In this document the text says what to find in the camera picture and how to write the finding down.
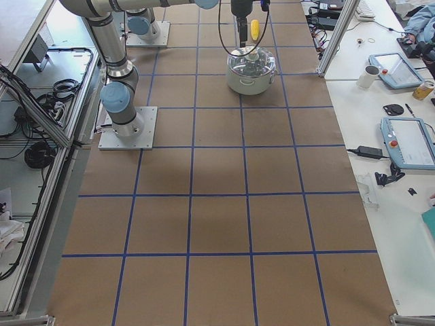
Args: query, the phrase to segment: blue joint cap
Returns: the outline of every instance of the blue joint cap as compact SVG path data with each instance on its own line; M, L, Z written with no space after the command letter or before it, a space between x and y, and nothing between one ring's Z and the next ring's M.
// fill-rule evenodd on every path
M119 113L124 111L130 103L130 92L124 84L113 81L103 87L100 99L107 112Z
M195 3L197 6L203 8L203 9L211 9L215 5L217 5L219 0L195 0Z
M150 30L151 24L147 18L133 16L128 18L128 28L136 35L145 35Z

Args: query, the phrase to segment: pot handle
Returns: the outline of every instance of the pot handle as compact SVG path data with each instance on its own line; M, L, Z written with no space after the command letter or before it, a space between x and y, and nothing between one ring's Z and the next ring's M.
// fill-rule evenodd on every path
M269 79L269 85L272 84L275 80L275 74L277 74L278 71L274 70L271 72L271 78Z
M254 80L243 80L240 79L240 84L245 85L245 86L252 86L255 83Z

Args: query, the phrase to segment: silver pot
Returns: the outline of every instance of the silver pot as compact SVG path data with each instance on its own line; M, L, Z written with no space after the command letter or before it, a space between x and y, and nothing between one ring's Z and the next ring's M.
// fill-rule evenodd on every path
M264 92L275 80L275 57L264 48L253 46L237 48L228 55L226 82L231 89L243 95L256 95Z

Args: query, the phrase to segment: blue framed tablet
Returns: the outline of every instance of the blue framed tablet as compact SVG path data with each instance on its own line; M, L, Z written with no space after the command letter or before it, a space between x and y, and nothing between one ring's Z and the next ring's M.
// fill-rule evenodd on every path
M435 146L419 118L385 117L381 132L391 161L399 168L435 170Z
M401 53L372 54L368 61L380 71L388 70L385 75L380 73L379 77L391 88L417 87L425 81Z

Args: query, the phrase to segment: yellow object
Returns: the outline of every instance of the yellow object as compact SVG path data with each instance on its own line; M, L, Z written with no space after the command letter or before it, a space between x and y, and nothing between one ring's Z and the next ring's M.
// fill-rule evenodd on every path
M258 20L253 19L251 21L251 37L254 41L257 40L258 35L260 34L260 23Z

